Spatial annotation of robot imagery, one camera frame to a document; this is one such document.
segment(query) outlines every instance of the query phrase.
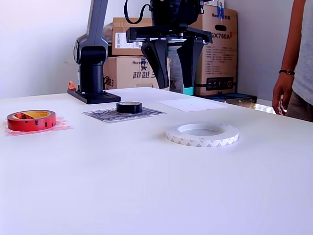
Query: shorts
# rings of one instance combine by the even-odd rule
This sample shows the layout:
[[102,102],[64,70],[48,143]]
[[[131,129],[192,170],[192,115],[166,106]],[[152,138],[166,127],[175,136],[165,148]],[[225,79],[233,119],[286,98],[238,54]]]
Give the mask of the shorts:
[[286,116],[313,122],[313,105],[292,92]]

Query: tape roll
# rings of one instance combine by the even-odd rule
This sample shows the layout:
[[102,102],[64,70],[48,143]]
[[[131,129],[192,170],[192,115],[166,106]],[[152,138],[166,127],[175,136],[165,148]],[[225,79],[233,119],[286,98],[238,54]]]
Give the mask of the tape roll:
[[57,124],[55,112],[50,110],[28,110],[10,114],[8,128],[13,131],[40,131]]
[[165,131],[168,140],[193,147],[218,147],[236,142],[239,138],[237,128],[230,125],[197,122],[174,126]]
[[122,114],[138,114],[142,112],[142,104],[139,102],[119,102],[116,111]]

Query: white tape roll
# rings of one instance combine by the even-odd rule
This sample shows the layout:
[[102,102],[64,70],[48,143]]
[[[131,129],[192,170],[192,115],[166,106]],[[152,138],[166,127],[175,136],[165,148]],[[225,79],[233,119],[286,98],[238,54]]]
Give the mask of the white tape roll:
[[236,142],[238,129],[230,125],[196,122],[175,126],[165,131],[168,140],[193,147],[218,147]]

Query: red tape roll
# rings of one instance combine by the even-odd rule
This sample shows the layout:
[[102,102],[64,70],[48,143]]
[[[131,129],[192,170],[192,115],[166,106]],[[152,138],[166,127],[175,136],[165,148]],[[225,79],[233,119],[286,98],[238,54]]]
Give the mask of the red tape roll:
[[55,112],[50,110],[28,110],[10,114],[8,128],[13,131],[41,131],[57,124]]

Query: black tape roll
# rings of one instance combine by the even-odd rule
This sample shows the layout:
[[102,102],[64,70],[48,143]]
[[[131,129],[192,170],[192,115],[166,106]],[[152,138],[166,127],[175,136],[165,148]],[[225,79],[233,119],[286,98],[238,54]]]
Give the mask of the black tape roll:
[[142,112],[142,103],[119,102],[116,104],[116,111],[122,114],[138,114]]

